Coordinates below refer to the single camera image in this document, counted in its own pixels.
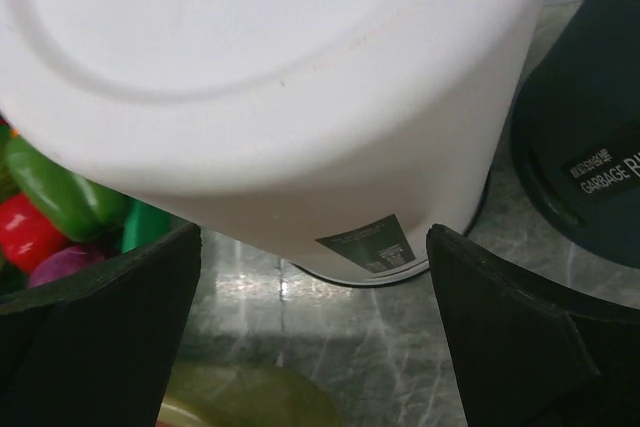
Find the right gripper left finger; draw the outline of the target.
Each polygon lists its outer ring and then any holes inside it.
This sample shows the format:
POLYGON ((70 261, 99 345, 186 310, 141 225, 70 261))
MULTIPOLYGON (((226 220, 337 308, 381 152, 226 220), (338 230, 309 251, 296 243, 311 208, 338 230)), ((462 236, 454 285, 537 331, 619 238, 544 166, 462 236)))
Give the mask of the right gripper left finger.
POLYGON ((185 224, 2 296, 2 425, 154 425, 200 273, 200 229, 185 224))

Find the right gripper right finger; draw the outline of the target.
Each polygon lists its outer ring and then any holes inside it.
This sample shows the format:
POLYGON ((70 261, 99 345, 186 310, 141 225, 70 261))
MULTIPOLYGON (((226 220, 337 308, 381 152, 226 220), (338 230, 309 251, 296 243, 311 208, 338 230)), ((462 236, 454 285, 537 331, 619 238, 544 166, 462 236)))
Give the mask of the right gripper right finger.
POLYGON ((470 426, 636 426, 639 312, 435 224, 426 248, 470 426))

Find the olive green rectangular basket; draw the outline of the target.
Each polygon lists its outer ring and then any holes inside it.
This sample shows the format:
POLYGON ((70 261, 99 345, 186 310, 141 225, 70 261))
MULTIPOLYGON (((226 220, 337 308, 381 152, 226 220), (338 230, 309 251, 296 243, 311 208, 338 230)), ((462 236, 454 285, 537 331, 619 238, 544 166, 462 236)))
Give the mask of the olive green rectangular basket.
POLYGON ((273 365, 178 363, 157 426, 341 426, 329 396, 273 365))

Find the dark grey round bucket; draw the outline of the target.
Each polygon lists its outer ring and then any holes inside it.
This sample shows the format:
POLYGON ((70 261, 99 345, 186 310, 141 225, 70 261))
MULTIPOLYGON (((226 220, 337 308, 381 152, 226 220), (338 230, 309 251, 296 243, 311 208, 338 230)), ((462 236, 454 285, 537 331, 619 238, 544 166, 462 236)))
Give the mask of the dark grey round bucket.
POLYGON ((584 0, 514 105, 532 204, 609 261, 639 265, 639 0, 584 0))

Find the white round bucket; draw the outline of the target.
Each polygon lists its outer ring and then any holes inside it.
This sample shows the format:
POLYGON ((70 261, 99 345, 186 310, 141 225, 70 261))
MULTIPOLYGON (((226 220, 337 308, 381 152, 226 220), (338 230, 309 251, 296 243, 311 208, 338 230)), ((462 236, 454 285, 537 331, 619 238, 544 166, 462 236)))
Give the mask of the white round bucket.
POLYGON ((1 113, 58 165, 341 284, 480 208, 544 0, 1 0, 1 113))

